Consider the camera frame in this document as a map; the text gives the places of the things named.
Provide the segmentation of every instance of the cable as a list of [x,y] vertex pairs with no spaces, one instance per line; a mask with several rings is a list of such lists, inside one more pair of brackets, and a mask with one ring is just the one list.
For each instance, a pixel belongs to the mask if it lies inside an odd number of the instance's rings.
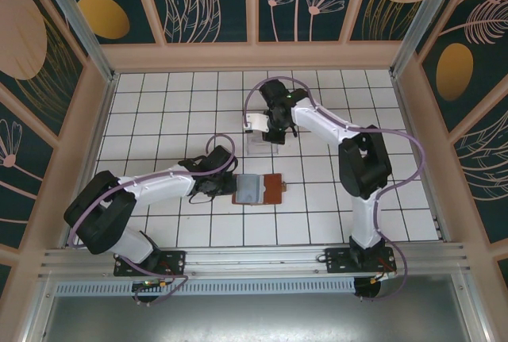
[[[233,158],[235,156],[235,143],[230,136],[227,136],[225,134],[213,135],[209,139],[208,143],[206,144],[206,152],[208,152],[208,147],[210,145],[210,142],[218,137],[224,137],[231,143],[231,155],[229,156],[228,160],[222,166],[220,166],[216,169],[210,170],[210,171],[202,171],[202,172],[172,171],[172,170],[161,171],[161,172],[152,173],[152,174],[140,177],[140,178],[134,178],[128,182],[122,183],[121,185],[118,185],[116,187],[109,189],[107,192],[105,192],[104,194],[100,195],[97,199],[95,199],[95,201],[92,202],[92,204],[87,209],[85,209],[85,211],[81,214],[81,216],[78,218],[76,223],[71,227],[71,231],[69,232],[69,237],[67,239],[67,243],[69,244],[69,246],[71,248],[81,248],[84,246],[84,244],[75,244],[74,243],[74,239],[76,237],[76,231],[78,230],[79,226],[91,214],[91,212],[94,210],[95,207],[97,207],[104,199],[108,198],[111,194],[114,194],[119,190],[125,189],[126,187],[135,186],[139,183],[148,181],[149,179],[162,178],[162,177],[173,176],[173,175],[205,176],[205,175],[212,175],[212,174],[218,173],[219,171],[227,169],[228,166],[231,164],[231,161],[233,161]],[[120,259],[123,259],[132,269],[135,269],[136,271],[138,271],[144,275],[157,277],[158,279],[164,279],[164,280],[166,280],[166,279],[173,279],[173,280],[174,279],[183,279],[183,281],[180,284],[178,284],[177,286],[175,286],[175,288],[173,288],[168,294],[165,294],[164,296],[159,296],[156,300],[149,302],[147,304],[147,306],[150,306],[149,304],[155,305],[156,303],[159,303],[159,302],[162,302],[162,301],[168,299],[172,294],[174,294],[177,290],[179,290],[182,287],[182,285],[185,284],[187,282],[187,280],[189,279],[189,277],[187,275],[160,275],[155,272],[147,271],[141,267],[138,267],[135,263],[133,263],[131,260],[127,259],[124,256],[118,256],[118,257]],[[139,305],[139,304],[141,304],[141,302],[137,298],[138,294],[139,294],[139,290],[137,290],[136,293],[134,294],[134,298],[136,299],[137,304]]]
[[322,109],[321,105],[315,102],[315,100],[314,100],[314,98],[312,96],[312,93],[310,92],[310,88],[304,82],[301,82],[300,80],[297,80],[297,79],[294,79],[294,78],[290,78],[290,77],[287,77],[287,76],[275,76],[275,77],[272,77],[272,78],[264,79],[264,80],[260,81],[259,83],[257,83],[251,89],[251,91],[248,93],[247,98],[245,99],[245,103],[244,103],[244,113],[243,114],[244,114],[244,124],[245,124],[245,126],[248,126],[248,123],[247,123],[247,105],[248,105],[249,99],[254,94],[254,92],[256,90],[258,90],[263,84],[265,84],[267,82],[270,82],[272,80],[288,80],[290,82],[294,82],[294,83],[297,83],[300,86],[302,86],[307,91],[310,103],[316,109],[316,111],[318,111],[324,118],[328,119],[329,121],[331,121],[335,125],[340,126],[343,129],[350,130],[352,132],[358,132],[358,133],[391,133],[391,134],[395,134],[397,136],[402,136],[402,137],[408,139],[409,141],[411,141],[418,148],[418,150],[420,151],[421,161],[420,161],[420,164],[418,165],[418,169],[408,179],[406,179],[406,180],[404,180],[402,182],[396,183],[394,185],[391,185],[389,187],[385,187],[384,189],[382,189],[375,196],[375,200],[374,200],[374,210],[373,210],[374,217],[373,217],[373,221],[374,221],[375,231],[378,233],[379,236],[381,236],[389,245],[391,245],[399,253],[399,255],[401,257],[401,260],[402,260],[402,264],[404,265],[404,276],[402,277],[402,283],[401,283],[400,287],[397,288],[397,290],[395,290],[394,292],[392,292],[392,293],[390,293],[390,294],[388,294],[386,296],[383,296],[381,298],[370,298],[370,299],[372,301],[380,301],[380,300],[384,300],[384,299],[387,299],[387,298],[394,297],[406,285],[406,281],[407,281],[407,260],[406,260],[406,257],[404,255],[404,253],[402,252],[401,248],[394,241],[391,241],[390,239],[388,239],[386,237],[386,235],[384,235],[384,233],[381,231],[381,228],[379,227],[379,222],[378,222],[379,199],[381,198],[381,196],[383,196],[388,191],[394,190],[394,189],[396,189],[398,187],[405,186],[406,184],[414,181],[423,172],[423,169],[425,167],[425,150],[423,149],[423,146],[421,146],[420,142],[416,138],[414,138],[413,136],[411,136],[411,135],[409,135],[407,133],[404,133],[404,132],[399,132],[398,130],[393,130],[393,129],[377,129],[377,128],[375,128],[375,129],[361,128],[361,127],[357,127],[357,126],[350,126],[350,125],[352,125],[350,123],[343,123],[341,121],[338,121],[337,118],[328,115]]

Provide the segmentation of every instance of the floor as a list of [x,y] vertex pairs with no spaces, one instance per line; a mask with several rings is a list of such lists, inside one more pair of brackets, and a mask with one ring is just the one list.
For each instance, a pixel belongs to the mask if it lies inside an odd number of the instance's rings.
[[[387,71],[231,71],[124,74],[98,156],[97,171],[116,176],[147,174],[200,156],[215,133],[229,134],[237,147],[237,173],[282,173],[287,183],[277,206],[239,206],[231,197],[190,204],[168,199],[135,209],[129,221],[160,247],[220,247],[347,242],[352,228],[351,201],[340,184],[338,149],[305,129],[288,135],[268,154],[248,152],[241,109],[256,83],[293,76],[308,84],[316,99],[357,125],[405,130]],[[259,92],[249,110],[266,105]],[[407,140],[384,136],[395,181],[410,176],[416,163]],[[227,140],[218,140],[228,146]],[[381,201],[380,224],[392,240],[438,240],[436,222],[421,181],[391,191]]]

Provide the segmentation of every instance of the mounting plate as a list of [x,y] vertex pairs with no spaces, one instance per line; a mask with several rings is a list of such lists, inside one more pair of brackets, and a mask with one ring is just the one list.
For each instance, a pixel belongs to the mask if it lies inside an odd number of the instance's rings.
[[377,275],[379,272],[387,270],[383,263],[393,271],[397,271],[394,251],[390,247],[379,248],[375,253],[369,255],[369,259],[365,261],[363,268],[358,267],[356,262],[351,258],[349,251],[349,247],[327,248],[325,250],[325,256],[322,262],[326,264],[328,273],[361,272]]
[[[185,255],[185,251],[162,251],[159,262],[152,271],[158,275],[183,275]],[[116,277],[146,276],[132,269],[123,259],[115,259],[113,275]]]

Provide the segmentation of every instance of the purple cable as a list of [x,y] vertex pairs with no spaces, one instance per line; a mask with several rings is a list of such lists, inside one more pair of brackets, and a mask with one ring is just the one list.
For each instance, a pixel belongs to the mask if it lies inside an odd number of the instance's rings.
[[420,151],[421,162],[418,165],[418,169],[408,179],[406,179],[406,180],[404,180],[402,182],[396,183],[394,185],[391,185],[389,187],[385,187],[384,189],[382,189],[375,196],[375,200],[374,200],[374,209],[373,209],[373,211],[374,211],[374,218],[373,218],[373,221],[374,221],[375,231],[378,233],[379,236],[381,236],[388,244],[390,244],[399,253],[399,255],[400,255],[401,259],[402,259],[402,264],[404,265],[404,276],[402,277],[402,283],[401,283],[401,285],[394,292],[392,292],[392,293],[390,293],[390,294],[388,294],[386,296],[380,297],[380,298],[369,298],[369,299],[372,300],[372,301],[380,301],[380,300],[385,300],[385,299],[394,297],[406,285],[406,281],[407,281],[407,259],[404,256],[404,253],[402,252],[401,248],[394,241],[388,239],[386,237],[386,235],[384,235],[384,233],[381,231],[381,228],[379,227],[379,220],[378,220],[378,216],[379,216],[379,212],[378,212],[379,200],[380,200],[381,196],[384,195],[385,193],[387,193],[388,191],[394,190],[394,189],[396,189],[398,187],[401,187],[401,186],[404,186],[404,185],[408,184],[409,182],[414,181],[416,179],[416,177],[418,177],[423,172],[423,169],[425,167],[425,150],[423,149],[423,146],[421,146],[420,142],[416,138],[414,138],[413,136],[411,136],[411,135],[409,135],[407,133],[404,133],[404,132],[399,132],[398,130],[393,130],[393,129],[377,129],[377,128],[376,129],[361,128],[361,127],[349,126],[348,124],[344,124],[343,122],[339,121],[337,118],[335,118],[333,116],[330,116],[328,113],[326,113],[321,108],[321,105],[319,105],[319,104],[317,104],[315,102],[315,100],[314,100],[314,98],[312,96],[312,93],[310,92],[310,88],[304,82],[301,82],[300,80],[297,80],[297,79],[294,79],[294,78],[290,78],[290,77],[287,77],[287,76],[275,76],[273,78],[264,79],[264,80],[260,81],[259,83],[257,83],[251,89],[251,91],[247,95],[247,98],[245,99],[245,104],[244,104],[244,124],[245,124],[245,126],[248,125],[248,123],[247,123],[247,105],[248,105],[248,100],[251,98],[251,96],[254,94],[254,92],[256,90],[258,90],[263,84],[265,84],[267,82],[270,82],[272,80],[288,80],[290,82],[294,82],[294,83],[297,83],[300,86],[302,86],[307,91],[307,94],[309,95],[310,103],[316,109],[316,111],[318,111],[324,118],[330,120],[332,123],[334,123],[335,125],[340,126],[343,129],[347,129],[347,130],[351,130],[352,132],[359,132],[359,133],[391,133],[391,134],[395,134],[397,136],[405,137],[406,139],[411,141],[414,145],[416,145],[416,147]]
[[[231,143],[231,156],[229,156],[228,160],[220,167],[210,170],[210,171],[203,171],[203,172],[189,172],[189,171],[161,171],[159,173],[153,173],[150,175],[146,175],[144,177],[133,179],[131,181],[128,181],[126,183],[122,183],[121,185],[118,185],[116,187],[113,187],[112,189],[109,189],[107,192],[105,192],[103,195],[99,196],[95,201],[81,214],[77,222],[72,226],[71,231],[69,232],[69,237],[67,239],[67,243],[71,248],[81,248],[84,246],[84,244],[75,244],[74,238],[76,236],[76,230],[79,228],[79,226],[85,221],[85,219],[91,214],[91,212],[94,210],[95,207],[97,207],[104,199],[108,198],[111,194],[116,193],[119,190],[125,189],[126,187],[134,186],[139,183],[142,183],[144,181],[148,181],[149,179],[155,179],[155,178],[161,178],[161,177],[167,177],[172,175],[193,175],[193,176],[204,176],[204,175],[212,175],[215,173],[218,173],[219,171],[222,171],[226,169],[231,161],[233,161],[233,158],[235,156],[235,143],[233,139],[226,135],[226,134],[216,134],[213,135],[206,144],[206,152],[208,152],[208,147],[210,146],[210,143],[212,140],[218,138],[218,137],[224,137]],[[164,296],[159,296],[156,300],[149,302],[148,304],[155,305],[156,303],[162,302],[166,299],[168,299],[173,293],[175,293],[177,290],[179,290],[183,284],[187,282],[189,279],[186,275],[159,275],[155,272],[146,271],[145,269],[138,267],[135,263],[130,261],[124,256],[119,256],[119,258],[123,259],[131,268],[135,269],[136,271],[139,271],[140,273],[152,277],[157,277],[158,279],[183,279],[183,281],[178,284],[175,288],[173,288],[168,294],[165,294]],[[140,301],[137,297],[139,294],[139,290],[136,291],[134,294],[134,298],[136,299],[137,303],[140,304]]]

